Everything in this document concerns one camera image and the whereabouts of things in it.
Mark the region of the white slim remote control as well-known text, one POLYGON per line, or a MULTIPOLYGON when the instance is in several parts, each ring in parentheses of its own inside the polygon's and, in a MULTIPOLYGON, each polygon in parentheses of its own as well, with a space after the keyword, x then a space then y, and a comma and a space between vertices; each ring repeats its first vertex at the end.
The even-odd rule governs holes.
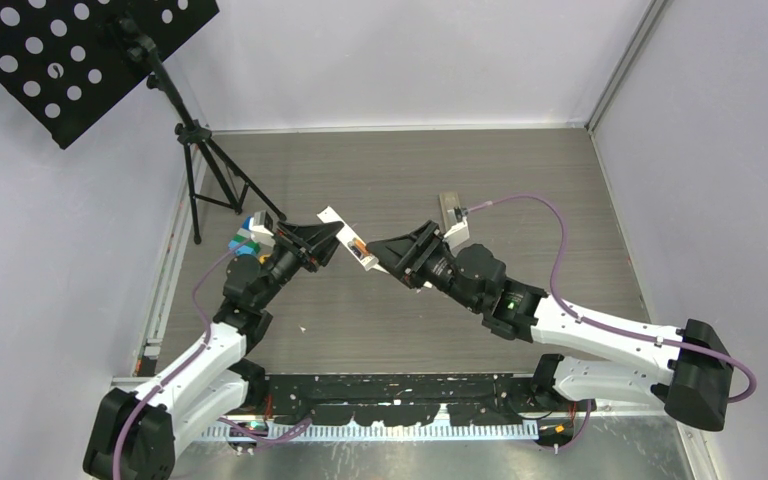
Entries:
POLYGON ((352 228, 352 226, 349 224, 348 221, 344 220, 331 206, 327 206, 325 209, 320 211, 317 214, 317 218, 322 223, 333 223, 333 222, 341 222, 343 224, 341 230, 337 234, 337 239, 339 240, 340 244, 344 249, 346 249, 350 256, 356 260, 365 271, 379 271, 386 273, 386 270, 379 264, 379 259, 372 255, 367 250, 366 243, 362 240, 362 238, 355 232, 355 230, 352 228), (353 240, 354 238, 360 239, 366 246, 366 250, 369 253, 368 256, 359 258, 356 256, 349 248, 348 243, 353 240))

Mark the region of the orange battery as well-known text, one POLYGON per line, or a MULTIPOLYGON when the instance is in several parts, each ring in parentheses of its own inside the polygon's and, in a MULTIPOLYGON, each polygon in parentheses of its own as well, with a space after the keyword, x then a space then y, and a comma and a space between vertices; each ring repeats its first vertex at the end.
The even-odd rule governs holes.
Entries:
POLYGON ((348 248, 359 258, 366 257, 369 253, 366 250, 365 244, 358 238, 354 238, 348 243, 348 248))

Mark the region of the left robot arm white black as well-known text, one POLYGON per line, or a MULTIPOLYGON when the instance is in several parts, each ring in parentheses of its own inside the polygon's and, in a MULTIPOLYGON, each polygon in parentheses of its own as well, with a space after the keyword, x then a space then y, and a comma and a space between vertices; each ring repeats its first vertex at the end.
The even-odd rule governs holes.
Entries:
POLYGON ((197 311, 203 333, 164 370, 101 399, 83 471, 95 479, 167 479, 180 454, 221 416, 258 412, 267 398, 265 372, 246 356, 271 323, 266 308, 300 270, 328 264, 343 227, 280 221, 265 261, 228 249, 215 263, 226 271, 220 309, 213 318, 197 311))

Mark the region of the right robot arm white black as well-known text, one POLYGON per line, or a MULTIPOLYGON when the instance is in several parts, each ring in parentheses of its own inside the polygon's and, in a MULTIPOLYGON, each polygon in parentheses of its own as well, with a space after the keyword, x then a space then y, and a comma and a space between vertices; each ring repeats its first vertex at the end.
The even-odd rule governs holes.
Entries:
POLYGON ((556 345, 592 355, 545 355, 531 397, 544 410, 567 400, 609 399, 660 405, 674 420, 723 430, 734 368, 714 328, 690 319, 651 325, 568 303, 508 276, 481 244, 458 253, 428 221, 411 233, 367 244, 379 266, 411 289, 431 286, 481 317, 505 340, 556 345))

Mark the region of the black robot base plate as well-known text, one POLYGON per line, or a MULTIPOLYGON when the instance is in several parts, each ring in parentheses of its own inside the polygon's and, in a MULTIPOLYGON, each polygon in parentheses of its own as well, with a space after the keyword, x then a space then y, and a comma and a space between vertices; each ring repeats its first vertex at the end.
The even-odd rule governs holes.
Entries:
POLYGON ((254 414, 280 425, 309 418, 315 426, 426 426, 437 415, 452 426, 514 425, 552 414, 569 419, 588 408, 529 376, 483 374, 272 374, 233 414, 254 414))

